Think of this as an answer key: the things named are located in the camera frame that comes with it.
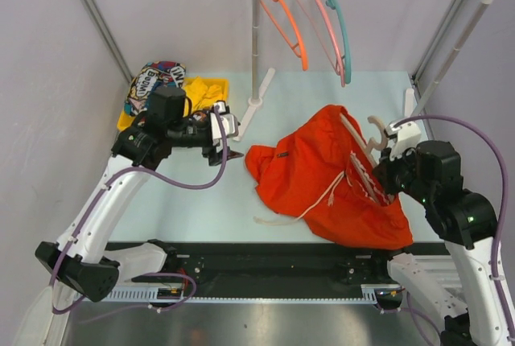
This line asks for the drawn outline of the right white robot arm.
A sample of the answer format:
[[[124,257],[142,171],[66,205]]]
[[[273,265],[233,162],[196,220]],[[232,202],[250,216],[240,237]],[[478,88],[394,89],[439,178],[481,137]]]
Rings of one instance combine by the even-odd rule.
[[[467,306],[452,308],[430,295],[430,286],[407,286],[429,302],[443,321],[445,345],[512,345],[514,306],[501,279],[497,231],[501,219],[488,199],[463,187],[461,158],[452,144],[420,142],[402,154],[386,147],[373,174],[385,192],[403,192],[418,201],[426,220],[444,241],[455,264]]]

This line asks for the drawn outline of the orange shorts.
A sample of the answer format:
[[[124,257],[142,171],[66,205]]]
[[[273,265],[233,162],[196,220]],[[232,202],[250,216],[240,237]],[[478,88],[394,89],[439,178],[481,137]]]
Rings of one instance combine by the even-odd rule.
[[[326,105],[276,146],[251,146],[245,165],[258,197],[272,212],[301,220],[316,236],[342,246],[396,250],[412,245],[410,223],[398,197],[392,196],[387,205],[381,196],[376,204],[368,195],[351,153],[384,191],[341,114],[364,138],[345,107]]]

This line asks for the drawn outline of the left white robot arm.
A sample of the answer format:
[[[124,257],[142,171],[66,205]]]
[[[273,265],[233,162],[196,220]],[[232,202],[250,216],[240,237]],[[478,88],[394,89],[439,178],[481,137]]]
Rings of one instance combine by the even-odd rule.
[[[119,283],[154,275],[166,282],[178,271],[171,248],[150,240],[137,247],[108,251],[111,234],[141,186],[155,177],[174,187],[200,191],[217,184],[227,162],[240,157],[229,147],[239,122],[226,101],[192,110],[185,91],[160,85],[147,107],[117,136],[105,172],[77,218],[56,241],[43,241],[36,258],[50,273],[50,285],[61,283],[81,299],[99,302]],[[175,148],[199,148],[216,176],[207,183],[187,184],[158,173]]]

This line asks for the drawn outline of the beige hanger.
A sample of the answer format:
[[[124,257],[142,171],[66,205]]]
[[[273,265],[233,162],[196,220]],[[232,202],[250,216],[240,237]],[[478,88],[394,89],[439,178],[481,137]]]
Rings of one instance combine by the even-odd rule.
[[[367,158],[367,161],[371,165],[372,168],[377,166],[377,162],[372,155],[373,150],[382,150],[386,148],[388,144],[388,138],[385,135],[385,125],[381,119],[376,116],[369,116],[367,118],[369,124],[375,125],[380,132],[381,140],[378,142],[375,138],[370,138],[367,142],[361,137],[360,133],[356,130],[356,128],[352,125],[352,123],[343,115],[340,115],[340,119],[344,124],[345,128],[351,134],[356,144],[359,146],[363,155]],[[351,153],[351,162],[355,167],[357,174],[360,176],[360,179],[371,199],[376,203],[380,204],[380,200],[378,196],[385,201],[387,205],[390,205],[393,202],[392,196],[387,196],[383,192],[380,192],[378,188],[373,184],[372,178],[369,176],[368,172],[365,170],[365,167],[361,164],[361,161],[357,158],[355,153]]]

